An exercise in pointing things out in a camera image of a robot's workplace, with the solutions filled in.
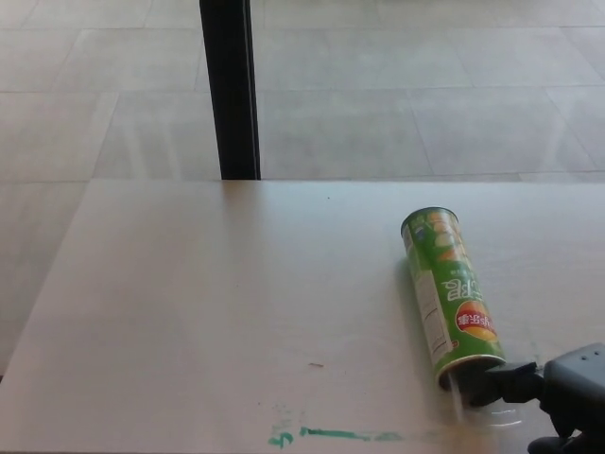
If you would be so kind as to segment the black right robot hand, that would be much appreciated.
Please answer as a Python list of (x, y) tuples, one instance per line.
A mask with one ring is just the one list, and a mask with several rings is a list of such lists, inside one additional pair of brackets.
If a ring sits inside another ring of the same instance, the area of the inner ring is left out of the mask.
[(486, 372), (485, 388), (474, 399), (488, 404), (537, 400), (557, 433), (531, 442), (529, 453), (604, 451), (604, 345), (593, 343), (553, 358), (507, 363)]

